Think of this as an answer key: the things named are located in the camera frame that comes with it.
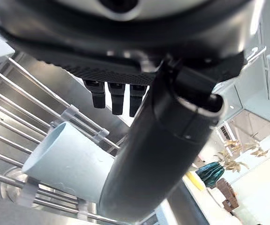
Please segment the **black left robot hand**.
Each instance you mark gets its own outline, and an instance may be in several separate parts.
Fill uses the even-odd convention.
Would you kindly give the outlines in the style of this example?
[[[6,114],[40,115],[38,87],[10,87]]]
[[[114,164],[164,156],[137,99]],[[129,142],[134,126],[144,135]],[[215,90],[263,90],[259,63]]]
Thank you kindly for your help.
[[[262,0],[0,0],[15,49],[85,81],[113,114],[130,85],[134,122],[106,179],[102,213],[138,221],[177,186],[225,109],[218,83],[238,77]]]

